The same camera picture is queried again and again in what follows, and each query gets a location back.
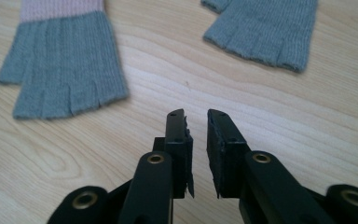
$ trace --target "wooden table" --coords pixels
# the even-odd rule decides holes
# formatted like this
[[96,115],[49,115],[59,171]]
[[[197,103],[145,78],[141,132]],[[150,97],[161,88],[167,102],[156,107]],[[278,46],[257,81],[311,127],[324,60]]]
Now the wooden table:
[[[0,66],[21,1],[0,0]],[[202,41],[216,14],[200,1],[106,1],[131,96],[71,119],[14,120],[18,86],[0,86],[0,223],[44,223],[74,189],[131,179],[166,115],[183,108],[194,137],[196,198],[174,223],[242,223],[218,200],[206,153],[207,110],[227,112],[253,150],[276,155],[304,186],[358,187],[358,1],[320,0],[305,73],[226,54]]]

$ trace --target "brass grommet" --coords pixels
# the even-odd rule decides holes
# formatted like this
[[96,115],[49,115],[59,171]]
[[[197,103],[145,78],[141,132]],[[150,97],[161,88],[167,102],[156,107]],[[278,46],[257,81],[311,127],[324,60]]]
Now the brass grommet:
[[84,191],[77,195],[72,202],[75,209],[86,209],[95,204],[98,200],[98,195],[93,191]]
[[358,206],[358,191],[352,189],[344,189],[341,191],[341,197],[348,203]]
[[260,163],[269,163],[271,161],[271,158],[263,153],[256,153],[252,157],[255,161]]
[[152,164],[158,164],[164,162],[164,157],[159,154],[153,154],[147,158],[147,161]]

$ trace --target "knitted glove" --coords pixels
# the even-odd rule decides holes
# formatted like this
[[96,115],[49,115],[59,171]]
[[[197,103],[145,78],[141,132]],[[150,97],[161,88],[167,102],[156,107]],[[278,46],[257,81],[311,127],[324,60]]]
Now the knitted glove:
[[0,83],[22,85],[15,119],[65,118],[126,97],[103,0],[22,0]]
[[204,39],[244,59],[305,70],[317,0],[201,0],[221,13]]

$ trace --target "pink glove cuff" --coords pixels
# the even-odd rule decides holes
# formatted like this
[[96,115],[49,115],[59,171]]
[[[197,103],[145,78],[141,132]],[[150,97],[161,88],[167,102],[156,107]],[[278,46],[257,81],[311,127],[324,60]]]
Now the pink glove cuff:
[[103,0],[22,0],[21,22],[70,17],[103,11]]

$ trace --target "glove cuff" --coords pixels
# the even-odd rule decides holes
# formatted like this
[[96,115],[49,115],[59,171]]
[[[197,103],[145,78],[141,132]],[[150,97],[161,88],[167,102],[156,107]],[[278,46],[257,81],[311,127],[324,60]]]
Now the glove cuff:
[[103,11],[103,0],[22,0],[21,22],[42,21]]

